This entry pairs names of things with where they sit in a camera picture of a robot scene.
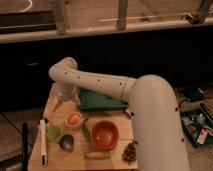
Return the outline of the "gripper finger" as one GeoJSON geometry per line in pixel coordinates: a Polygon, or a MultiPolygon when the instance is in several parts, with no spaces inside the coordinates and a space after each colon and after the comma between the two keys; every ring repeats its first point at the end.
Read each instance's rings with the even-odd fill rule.
{"type": "Polygon", "coordinates": [[[78,97],[73,97],[72,102],[75,103],[75,104],[80,104],[80,100],[79,100],[78,97]]]}
{"type": "Polygon", "coordinates": [[[57,100],[52,111],[55,112],[62,104],[63,102],[61,100],[57,100]]]}

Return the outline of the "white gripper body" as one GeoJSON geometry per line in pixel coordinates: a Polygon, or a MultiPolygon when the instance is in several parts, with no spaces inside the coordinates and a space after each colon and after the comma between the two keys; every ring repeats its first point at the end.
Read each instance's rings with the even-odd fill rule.
{"type": "Polygon", "coordinates": [[[74,85],[56,84],[57,98],[61,101],[70,101],[73,97],[78,97],[78,89],[74,85]]]}

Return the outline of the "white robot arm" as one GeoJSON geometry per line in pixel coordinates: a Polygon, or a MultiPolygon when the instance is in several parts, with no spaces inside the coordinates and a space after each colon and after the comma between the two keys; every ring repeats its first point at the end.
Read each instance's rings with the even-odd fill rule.
{"type": "Polygon", "coordinates": [[[129,104],[138,171],[190,171],[177,99],[164,78],[83,72],[71,57],[54,64],[49,76],[60,101],[71,100],[73,89],[82,87],[129,104]]]}

